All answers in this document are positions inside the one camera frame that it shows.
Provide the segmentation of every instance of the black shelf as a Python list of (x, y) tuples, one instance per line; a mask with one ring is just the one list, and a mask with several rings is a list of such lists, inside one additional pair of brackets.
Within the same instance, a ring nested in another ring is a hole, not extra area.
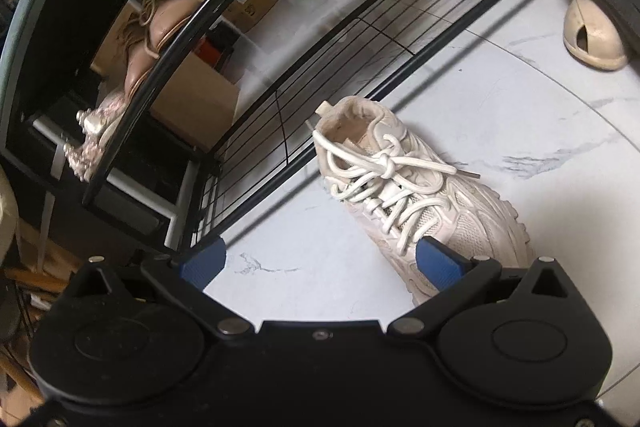
[(366, 0), (279, 77), (209, 152), (192, 243), (222, 233), (315, 156), (323, 100), (381, 100), (499, 0)]

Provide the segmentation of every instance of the blue gripper pad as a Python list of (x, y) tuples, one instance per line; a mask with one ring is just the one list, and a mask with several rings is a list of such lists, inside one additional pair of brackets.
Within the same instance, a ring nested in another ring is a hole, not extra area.
[(181, 279), (202, 291), (222, 271), (225, 263), (226, 245), (219, 237), (198, 253), (180, 259), (177, 269)]
[(423, 237), (415, 246), (418, 270), (438, 291), (446, 290), (468, 272), (471, 261), (433, 237)]

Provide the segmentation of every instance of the white sneaker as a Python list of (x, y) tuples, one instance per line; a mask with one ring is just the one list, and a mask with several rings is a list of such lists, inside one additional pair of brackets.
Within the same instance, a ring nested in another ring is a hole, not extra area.
[(416, 245), (431, 236), (460, 255), (528, 267), (534, 257), (518, 213), (499, 194), (442, 161), (378, 102), (323, 102), (313, 131), (320, 172), (404, 280), (416, 304), (438, 292)]

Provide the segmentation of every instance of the white shoelace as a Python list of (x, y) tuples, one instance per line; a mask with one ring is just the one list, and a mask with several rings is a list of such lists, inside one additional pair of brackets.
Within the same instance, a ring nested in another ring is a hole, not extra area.
[[(436, 213), (436, 217), (432, 217), (412, 233), (425, 208), (429, 206), (450, 208), (450, 202), (446, 198), (434, 196), (433, 198), (424, 198), (411, 202), (411, 197), (414, 194), (436, 194), (444, 185), (443, 173), (457, 174), (458, 170), (455, 167), (412, 157), (411, 153), (407, 154), (404, 152), (398, 138), (390, 134), (383, 136), (383, 139), (388, 141), (390, 146), (371, 156), (359, 154), (344, 145), (331, 142), (319, 131), (314, 130), (313, 136), (315, 140), (326, 149), (327, 163), (336, 176), (350, 180), (356, 178), (356, 180), (351, 182), (342, 192), (338, 190), (336, 184), (332, 185), (330, 190), (335, 199), (338, 201), (348, 200), (352, 203), (363, 201), (365, 203), (365, 210), (370, 214), (378, 208), (386, 210), (393, 207), (388, 216), (386, 212), (382, 213), (384, 216), (382, 231), (389, 233), (393, 226), (398, 227), (400, 230), (398, 250), (401, 254), (404, 253), (410, 238), (414, 243), (419, 241), (427, 230), (437, 225), (440, 221)], [(338, 156), (338, 158), (341, 158), (353, 166), (348, 169), (339, 168), (335, 163), (334, 156)], [(434, 174), (434, 182), (428, 186), (414, 184), (397, 172), (398, 168), (404, 166), (431, 171)], [(401, 190), (392, 197), (382, 200), (380, 198), (380, 192), (386, 180), (395, 181), (400, 185)]]

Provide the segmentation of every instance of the metal bolt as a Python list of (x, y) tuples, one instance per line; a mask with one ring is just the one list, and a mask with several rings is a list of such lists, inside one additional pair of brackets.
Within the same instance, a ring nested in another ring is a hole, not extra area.
[(415, 317), (400, 317), (391, 323), (391, 327), (403, 335), (415, 335), (424, 329), (424, 322)]
[(222, 319), (218, 323), (218, 330), (225, 335), (241, 335), (245, 331), (248, 331), (250, 327), (251, 324), (240, 317)]
[(327, 330), (316, 330), (313, 333), (311, 333), (311, 336), (314, 338), (315, 341), (325, 341), (330, 339), (332, 336), (334, 336), (334, 334), (331, 331), (327, 331)]

